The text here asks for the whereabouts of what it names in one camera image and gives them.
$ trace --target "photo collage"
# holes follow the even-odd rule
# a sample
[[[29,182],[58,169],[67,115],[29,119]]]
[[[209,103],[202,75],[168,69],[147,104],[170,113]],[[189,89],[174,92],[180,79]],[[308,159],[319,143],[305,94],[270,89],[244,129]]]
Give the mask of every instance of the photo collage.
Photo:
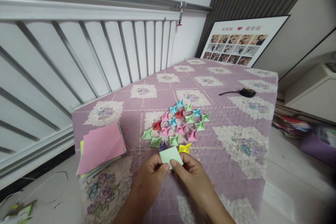
[[[267,37],[265,34],[214,34],[203,58],[247,66]]]

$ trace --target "blue origami star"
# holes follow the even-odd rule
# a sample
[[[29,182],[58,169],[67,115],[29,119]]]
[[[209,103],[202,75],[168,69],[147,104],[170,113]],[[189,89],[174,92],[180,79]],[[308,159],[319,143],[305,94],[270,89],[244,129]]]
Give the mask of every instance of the blue origami star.
[[[168,147],[167,147],[167,145],[166,145],[166,142],[163,141],[163,144],[159,147],[159,151],[164,151],[164,150],[166,150],[166,149],[168,149]]]
[[[177,107],[183,107],[183,99],[176,103]]]
[[[174,119],[172,119],[172,120],[168,120],[168,122],[169,122],[169,125],[172,126],[172,127],[174,127],[174,126],[177,125],[177,123],[176,123],[176,117]]]
[[[201,116],[201,108],[199,110],[193,110],[192,112],[195,114],[194,117],[200,117]]]
[[[177,112],[177,105],[175,107],[171,107],[169,109],[169,111],[170,111],[171,114],[176,114],[176,112]]]

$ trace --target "mattress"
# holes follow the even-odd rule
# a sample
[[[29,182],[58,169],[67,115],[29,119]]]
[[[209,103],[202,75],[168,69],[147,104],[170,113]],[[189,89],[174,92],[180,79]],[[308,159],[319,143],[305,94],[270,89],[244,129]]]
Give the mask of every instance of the mattress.
[[[83,135],[116,121],[120,122],[129,146],[125,157],[95,177],[79,179],[86,223],[107,223],[114,219],[130,192],[138,168],[158,153],[158,149],[150,147],[150,141],[141,138],[143,132],[181,99],[184,105],[191,103],[195,110],[202,108],[202,114],[210,113],[211,121],[205,123],[205,131],[197,132],[198,141],[192,143],[190,155],[202,163],[236,223],[258,223],[277,82],[278,76],[273,72],[192,58],[74,111],[78,159]],[[252,98],[239,93],[219,96],[245,87],[257,94]],[[177,123],[184,125],[185,120],[177,119]],[[180,135],[179,143],[187,144],[185,135]],[[163,182],[144,219],[144,223],[202,222],[203,217],[173,174]]]

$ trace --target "floor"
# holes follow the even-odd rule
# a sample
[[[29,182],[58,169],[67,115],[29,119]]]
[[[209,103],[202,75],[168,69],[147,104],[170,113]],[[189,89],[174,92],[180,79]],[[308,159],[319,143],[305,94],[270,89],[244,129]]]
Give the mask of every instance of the floor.
[[[325,216],[336,196],[329,179],[334,170],[300,151],[297,140],[284,137],[274,128],[269,140],[267,183],[260,224],[321,223],[321,216]],[[31,183],[24,192],[6,201],[0,211],[1,216],[15,202],[25,199],[36,189],[26,201],[37,199],[39,202],[35,216],[28,224],[83,223],[76,169],[77,160],[72,156]]]

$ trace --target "origami star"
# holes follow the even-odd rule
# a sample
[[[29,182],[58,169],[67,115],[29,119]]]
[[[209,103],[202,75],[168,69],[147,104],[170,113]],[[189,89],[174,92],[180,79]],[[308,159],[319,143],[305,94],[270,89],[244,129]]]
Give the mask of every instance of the origami star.
[[[180,135],[176,135],[176,136],[171,136],[169,137],[169,145],[170,146],[178,146],[179,145],[179,136]]]
[[[186,133],[186,129],[185,129],[186,126],[187,126],[187,125],[184,125],[184,126],[180,126],[180,125],[178,125],[178,126],[177,126],[177,130],[176,130],[176,132],[177,132],[177,133],[185,134],[185,133]]]
[[[152,130],[153,130],[153,128],[150,128],[149,130],[144,131],[141,138],[143,140],[151,140],[152,139]]]
[[[193,109],[191,108],[191,103],[189,103],[189,105],[184,106],[184,111],[185,112],[189,112],[192,111]]]
[[[159,138],[152,138],[150,146],[153,148],[159,148],[161,145],[161,138],[162,136],[160,136]]]
[[[195,114],[195,117],[201,116],[201,108],[199,110],[193,110],[192,112]]]
[[[169,111],[166,113],[166,114],[164,114],[163,116],[162,116],[162,121],[168,121],[169,120],[169,117],[168,117],[168,115],[169,115]]]
[[[177,111],[177,113],[176,113],[176,118],[177,118],[177,119],[181,119],[181,118],[183,118],[183,109],[181,109],[180,111]]]
[[[163,144],[159,147],[159,151],[164,151],[168,149],[167,145],[166,145],[166,141],[163,141]]]
[[[192,115],[188,115],[188,116],[186,116],[186,117],[184,117],[185,118],[185,123],[186,124],[189,124],[189,123],[194,123],[194,114],[192,114]]]
[[[187,136],[188,136],[188,141],[189,142],[197,141],[196,129],[194,129],[191,133],[187,133]]]
[[[153,123],[153,130],[161,130],[161,120]]]
[[[168,122],[169,122],[169,125],[172,126],[172,127],[177,125],[176,117],[174,119],[168,120]]]
[[[175,114],[177,112],[177,105],[169,109],[170,113]]]
[[[207,115],[203,114],[202,115],[202,120],[204,120],[204,121],[210,121],[210,113],[207,114]]]
[[[202,120],[200,123],[195,123],[195,127],[197,129],[197,131],[204,131],[204,120]]]
[[[190,146],[191,146],[191,144],[192,143],[189,143],[189,144],[187,144],[187,145],[180,145],[179,147],[178,147],[178,152],[179,153],[181,153],[181,152],[185,152],[185,153],[188,153],[189,154],[189,148],[190,148]]]
[[[167,137],[169,135],[169,130],[171,129],[171,127],[168,128],[162,128],[160,131],[160,135]]]
[[[176,103],[177,107],[183,107],[183,99]]]

